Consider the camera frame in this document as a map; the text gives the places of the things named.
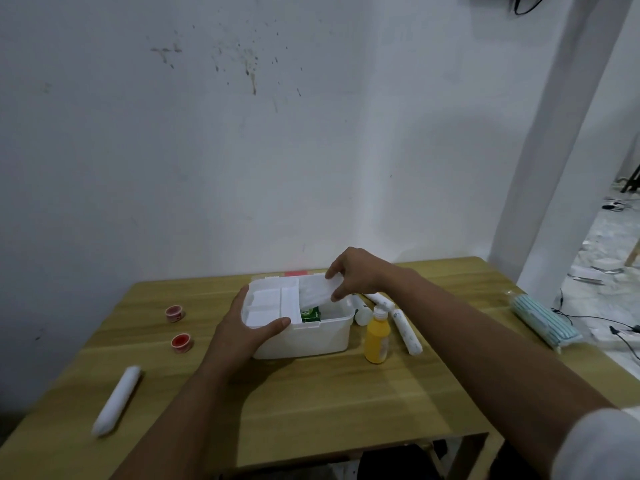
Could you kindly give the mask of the person's left forearm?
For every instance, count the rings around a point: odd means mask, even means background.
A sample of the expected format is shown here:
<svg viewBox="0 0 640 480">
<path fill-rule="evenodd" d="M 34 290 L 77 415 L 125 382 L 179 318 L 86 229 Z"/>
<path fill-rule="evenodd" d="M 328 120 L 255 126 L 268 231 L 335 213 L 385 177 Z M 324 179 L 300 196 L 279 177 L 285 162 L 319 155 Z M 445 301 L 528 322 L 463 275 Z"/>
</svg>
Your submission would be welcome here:
<svg viewBox="0 0 640 480">
<path fill-rule="evenodd" d="M 109 480 L 204 480 L 215 407 L 236 370 L 201 364 Z"/>
</svg>

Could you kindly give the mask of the person's right forearm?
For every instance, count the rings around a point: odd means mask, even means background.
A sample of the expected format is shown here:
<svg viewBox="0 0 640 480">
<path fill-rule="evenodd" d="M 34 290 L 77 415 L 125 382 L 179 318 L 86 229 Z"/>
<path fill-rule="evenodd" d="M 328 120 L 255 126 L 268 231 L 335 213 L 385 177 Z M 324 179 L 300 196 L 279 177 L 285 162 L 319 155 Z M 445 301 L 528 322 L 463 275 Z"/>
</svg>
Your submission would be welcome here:
<svg viewBox="0 0 640 480">
<path fill-rule="evenodd" d="M 400 305 L 478 409 L 540 474 L 576 423 L 612 402 L 555 354 L 415 271 L 389 265 L 384 290 Z"/>
</svg>

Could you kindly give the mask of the white plastic storage box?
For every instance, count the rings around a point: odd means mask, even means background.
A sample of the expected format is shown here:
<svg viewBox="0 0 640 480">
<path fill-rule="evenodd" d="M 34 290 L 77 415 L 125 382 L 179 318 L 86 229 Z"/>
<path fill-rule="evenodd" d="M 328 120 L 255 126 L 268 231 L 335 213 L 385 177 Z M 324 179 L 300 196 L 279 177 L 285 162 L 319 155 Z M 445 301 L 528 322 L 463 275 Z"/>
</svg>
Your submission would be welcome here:
<svg viewBox="0 0 640 480">
<path fill-rule="evenodd" d="M 286 284 L 299 277 L 261 279 L 268 283 Z M 319 306 L 320 322 L 290 324 L 276 337 L 269 339 L 253 355 L 256 360 L 279 360 L 325 355 L 344 351 L 348 347 L 350 328 L 355 314 L 351 298 Z"/>
</svg>

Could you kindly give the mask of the white gauze packet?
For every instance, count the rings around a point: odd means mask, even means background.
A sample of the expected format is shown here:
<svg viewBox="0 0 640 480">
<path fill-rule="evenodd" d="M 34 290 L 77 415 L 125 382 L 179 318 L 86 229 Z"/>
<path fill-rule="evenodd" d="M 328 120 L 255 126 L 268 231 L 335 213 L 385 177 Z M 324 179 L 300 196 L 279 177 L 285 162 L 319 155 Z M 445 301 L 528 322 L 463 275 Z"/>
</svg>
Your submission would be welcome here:
<svg viewBox="0 0 640 480">
<path fill-rule="evenodd" d="M 299 277 L 300 310 L 306 312 L 332 301 L 332 295 L 344 281 L 340 273 L 327 279 L 324 274 L 308 274 Z"/>
</svg>

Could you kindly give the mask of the blue striped mask pack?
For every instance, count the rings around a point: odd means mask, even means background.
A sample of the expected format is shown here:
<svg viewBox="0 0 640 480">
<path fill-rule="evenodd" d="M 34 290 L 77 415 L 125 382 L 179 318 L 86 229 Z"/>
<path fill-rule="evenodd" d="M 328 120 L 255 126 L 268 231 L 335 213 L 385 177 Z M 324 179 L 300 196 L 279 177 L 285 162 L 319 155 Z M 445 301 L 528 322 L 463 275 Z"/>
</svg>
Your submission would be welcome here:
<svg viewBox="0 0 640 480">
<path fill-rule="evenodd" d="M 530 295 L 509 290 L 506 292 L 511 311 L 549 348 L 560 354 L 574 344 L 585 343 L 583 335 L 567 319 L 554 313 Z"/>
</svg>

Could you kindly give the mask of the small white bottle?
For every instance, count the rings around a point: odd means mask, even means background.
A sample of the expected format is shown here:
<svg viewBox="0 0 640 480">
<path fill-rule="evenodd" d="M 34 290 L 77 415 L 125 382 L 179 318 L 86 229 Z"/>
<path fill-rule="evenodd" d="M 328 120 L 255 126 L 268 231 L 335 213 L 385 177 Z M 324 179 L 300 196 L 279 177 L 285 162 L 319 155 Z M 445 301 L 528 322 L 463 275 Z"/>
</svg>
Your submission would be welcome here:
<svg viewBox="0 0 640 480">
<path fill-rule="evenodd" d="M 355 314 L 354 314 L 355 322 L 359 326 L 366 327 L 372 321 L 372 318 L 373 318 L 372 308 L 368 306 L 368 304 L 366 304 L 366 302 L 363 300 L 363 298 L 359 294 L 353 294 L 351 298 L 355 308 Z"/>
</svg>

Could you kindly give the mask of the person's left hand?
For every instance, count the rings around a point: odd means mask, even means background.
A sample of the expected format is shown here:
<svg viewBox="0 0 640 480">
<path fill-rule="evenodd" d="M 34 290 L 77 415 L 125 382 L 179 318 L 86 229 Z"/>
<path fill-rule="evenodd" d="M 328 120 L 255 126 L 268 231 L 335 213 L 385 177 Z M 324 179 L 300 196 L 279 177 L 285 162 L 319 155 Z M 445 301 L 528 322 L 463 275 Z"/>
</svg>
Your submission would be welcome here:
<svg viewBox="0 0 640 480">
<path fill-rule="evenodd" d="M 241 311 L 249 290 L 245 284 L 233 299 L 228 313 L 217 325 L 198 368 L 212 378 L 229 379 L 251 359 L 261 345 L 251 345 L 251 329 L 242 321 Z"/>
</svg>

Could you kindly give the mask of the white wrapped bandage roll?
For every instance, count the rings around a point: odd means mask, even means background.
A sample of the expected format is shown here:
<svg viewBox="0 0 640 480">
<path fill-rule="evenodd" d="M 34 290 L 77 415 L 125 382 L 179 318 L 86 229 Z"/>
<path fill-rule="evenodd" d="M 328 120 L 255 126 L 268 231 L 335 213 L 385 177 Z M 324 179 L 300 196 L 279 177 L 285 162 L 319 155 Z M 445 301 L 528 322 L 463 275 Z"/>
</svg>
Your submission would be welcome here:
<svg viewBox="0 0 640 480">
<path fill-rule="evenodd" d="M 371 300 L 375 305 L 388 311 L 404 341 L 404 345 L 407 348 L 408 353 L 412 356 L 420 355 L 423 352 L 422 345 L 403 311 L 398 308 L 393 301 L 380 293 L 364 294 L 364 296 Z"/>
<path fill-rule="evenodd" d="M 92 426 L 93 437 L 106 436 L 115 429 L 141 373 L 140 366 L 126 368 Z"/>
</svg>

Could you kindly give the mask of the person's white sleeve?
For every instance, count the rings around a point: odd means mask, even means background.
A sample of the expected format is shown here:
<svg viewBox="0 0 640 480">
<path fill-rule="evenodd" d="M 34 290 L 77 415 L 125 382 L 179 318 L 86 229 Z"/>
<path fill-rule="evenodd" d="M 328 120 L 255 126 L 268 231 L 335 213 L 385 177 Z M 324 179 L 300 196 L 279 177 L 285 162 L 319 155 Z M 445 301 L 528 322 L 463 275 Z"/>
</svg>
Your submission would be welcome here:
<svg viewBox="0 0 640 480">
<path fill-rule="evenodd" d="M 640 420 L 617 409 L 581 418 L 558 451 L 550 480 L 640 480 Z"/>
</svg>

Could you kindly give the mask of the person's right hand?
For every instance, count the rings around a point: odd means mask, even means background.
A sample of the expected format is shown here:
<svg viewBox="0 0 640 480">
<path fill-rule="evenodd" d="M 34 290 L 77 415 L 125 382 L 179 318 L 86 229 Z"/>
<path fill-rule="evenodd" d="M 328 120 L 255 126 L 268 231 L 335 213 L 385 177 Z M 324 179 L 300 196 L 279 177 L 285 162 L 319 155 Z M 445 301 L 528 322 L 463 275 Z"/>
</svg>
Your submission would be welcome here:
<svg viewBox="0 0 640 480">
<path fill-rule="evenodd" d="M 329 266 L 325 277 L 340 273 L 344 280 L 357 280 L 359 294 L 387 292 L 398 282 L 404 269 L 391 264 L 363 248 L 348 247 Z"/>
</svg>

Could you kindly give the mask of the yellow plastic bottle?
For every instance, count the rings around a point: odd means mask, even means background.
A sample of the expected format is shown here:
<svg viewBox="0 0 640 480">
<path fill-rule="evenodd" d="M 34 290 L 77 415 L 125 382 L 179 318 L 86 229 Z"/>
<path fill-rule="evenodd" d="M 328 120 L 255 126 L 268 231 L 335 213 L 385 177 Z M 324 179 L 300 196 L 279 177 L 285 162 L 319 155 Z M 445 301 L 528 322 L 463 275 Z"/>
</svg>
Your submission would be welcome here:
<svg viewBox="0 0 640 480">
<path fill-rule="evenodd" d="M 372 311 L 372 319 L 367 324 L 364 341 L 364 355 L 370 363 L 381 364 L 386 361 L 389 336 L 388 311 L 377 305 Z"/>
</svg>

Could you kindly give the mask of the white box lid red label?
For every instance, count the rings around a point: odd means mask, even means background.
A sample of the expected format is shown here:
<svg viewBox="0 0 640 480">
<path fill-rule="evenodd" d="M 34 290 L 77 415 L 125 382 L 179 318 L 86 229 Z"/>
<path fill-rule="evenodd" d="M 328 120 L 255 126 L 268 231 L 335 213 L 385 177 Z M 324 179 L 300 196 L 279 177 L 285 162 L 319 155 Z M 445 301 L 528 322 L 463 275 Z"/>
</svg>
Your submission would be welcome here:
<svg viewBox="0 0 640 480">
<path fill-rule="evenodd" d="M 297 277 L 297 276 L 308 276 L 308 275 L 321 275 L 324 276 L 326 270 L 324 269 L 301 269 L 295 271 L 279 271 L 279 272 L 269 272 L 269 273 L 260 273 L 254 274 L 251 277 L 251 282 L 256 280 L 266 279 L 266 278 L 274 278 L 274 277 Z"/>
</svg>

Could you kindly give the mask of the white divided inner tray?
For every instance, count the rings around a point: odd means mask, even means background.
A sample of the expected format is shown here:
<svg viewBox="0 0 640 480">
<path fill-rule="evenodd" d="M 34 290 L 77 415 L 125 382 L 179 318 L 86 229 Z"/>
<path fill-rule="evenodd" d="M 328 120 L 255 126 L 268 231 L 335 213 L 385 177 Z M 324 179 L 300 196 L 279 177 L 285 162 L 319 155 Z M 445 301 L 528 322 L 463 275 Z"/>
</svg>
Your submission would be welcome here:
<svg viewBox="0 0 640 480">
<path fill-rule="evenodd" d="M 301 324 L 299 285 L 297 282 L 277 284 L 257 280 L 250 284 L 241 317 L 250 328 L 260 328 L 281 317 L 294 325 Z"/>
</svg>

